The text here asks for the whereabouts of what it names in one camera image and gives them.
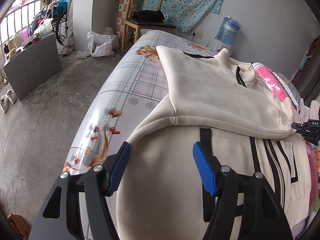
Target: wheelchair wheel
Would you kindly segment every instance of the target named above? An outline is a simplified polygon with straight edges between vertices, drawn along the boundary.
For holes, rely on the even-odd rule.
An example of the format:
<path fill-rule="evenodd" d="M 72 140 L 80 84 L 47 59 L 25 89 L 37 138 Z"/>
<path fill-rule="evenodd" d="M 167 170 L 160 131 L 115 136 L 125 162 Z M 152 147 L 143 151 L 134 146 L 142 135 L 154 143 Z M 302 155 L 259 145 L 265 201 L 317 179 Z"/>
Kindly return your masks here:
<path fill-rule="evenodd" d="M 61 44 L 64 45 L 64 41 L 68 36 L 68 21 L 67 15 L 65 14 L 59 22 L 56 24 L 56 39 Z"/>

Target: floral bedsheet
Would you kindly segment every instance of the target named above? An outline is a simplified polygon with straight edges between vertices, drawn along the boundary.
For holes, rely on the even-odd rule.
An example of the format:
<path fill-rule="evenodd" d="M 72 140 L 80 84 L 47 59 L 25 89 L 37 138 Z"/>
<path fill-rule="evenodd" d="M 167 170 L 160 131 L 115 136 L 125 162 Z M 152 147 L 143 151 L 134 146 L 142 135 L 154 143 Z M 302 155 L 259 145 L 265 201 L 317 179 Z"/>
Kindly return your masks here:
<path fill-rule="evenodd" d="M 116 154 L 139 123 L 168 94 L 156 46 L 214 56 L 215 51 L 163 31 L 149 31 L 131 47 L 101 87 L 86 113 L 63 171 L 87 172 Z"/>

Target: shoe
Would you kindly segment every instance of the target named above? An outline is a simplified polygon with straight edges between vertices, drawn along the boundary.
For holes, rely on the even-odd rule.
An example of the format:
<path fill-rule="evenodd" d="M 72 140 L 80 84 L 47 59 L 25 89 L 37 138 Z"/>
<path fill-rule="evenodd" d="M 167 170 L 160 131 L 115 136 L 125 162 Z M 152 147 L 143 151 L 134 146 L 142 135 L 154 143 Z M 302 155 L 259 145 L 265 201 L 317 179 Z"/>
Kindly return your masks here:
<path fill-rule="evenodd" d="M 8 89 L 6 96 L 10 100 L 11 104 L 14 104 L 17 100 L 17 95 L 12 89 Z"/>
<path fill-rule="evenodd" d="M 2 112 L 6 112 L 8 111 L 8 103 L 9 103 L 9 99 L 6 95 L 3 95 L 0 99 L 0 106 L 1 106 L 1 110 Z"/>

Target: wooden chair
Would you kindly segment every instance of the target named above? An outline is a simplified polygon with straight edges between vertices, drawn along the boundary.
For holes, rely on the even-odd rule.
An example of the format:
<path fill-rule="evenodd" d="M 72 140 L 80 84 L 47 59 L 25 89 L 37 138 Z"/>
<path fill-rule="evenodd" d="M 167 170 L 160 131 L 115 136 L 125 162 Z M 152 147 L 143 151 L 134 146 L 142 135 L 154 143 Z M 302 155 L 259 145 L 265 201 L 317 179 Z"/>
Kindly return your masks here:
<path fill-rule="evenodd" d="M 158 10 L 161 9 L 162 1 L 167 1 L 167 0 L 160 0 L 158 5 Z M 174 29 L 177 28 L 174 24 L 165 22 L 165 21 L 152 22 L 152 21 L 140 21 L 132 17 L 128 18 L 130 4 L 131 4 L 131 0 L 128 0 L 127 10 L 125 12 L 124 29 L 122 33 L 122 49 L 121 49 L 122 52 L 124 52 L 124 42 L 125 42 L 125 34 L 127 32 L 127 25 L 136 29 L 136 36 L 134 38 L 134 42 L 136 42 L 139 38 L 140 29 L 170 31 L 173 34 Z"/>

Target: pink pillow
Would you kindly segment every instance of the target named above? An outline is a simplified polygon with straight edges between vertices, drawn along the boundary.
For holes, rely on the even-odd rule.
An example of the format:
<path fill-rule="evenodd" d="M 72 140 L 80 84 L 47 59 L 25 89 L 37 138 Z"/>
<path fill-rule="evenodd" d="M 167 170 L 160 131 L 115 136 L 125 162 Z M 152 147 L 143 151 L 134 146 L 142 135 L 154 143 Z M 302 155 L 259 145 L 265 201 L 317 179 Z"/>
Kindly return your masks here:
<path fill-rule="evenodd" d="M 252 66 L 254 67 L 255 72 L 268 86 L 269 90 L 274 93 L 281 102 L 288 97 L 287 92 L 282 88 L 270 69 L 261 63 L 253 63 Z"/>

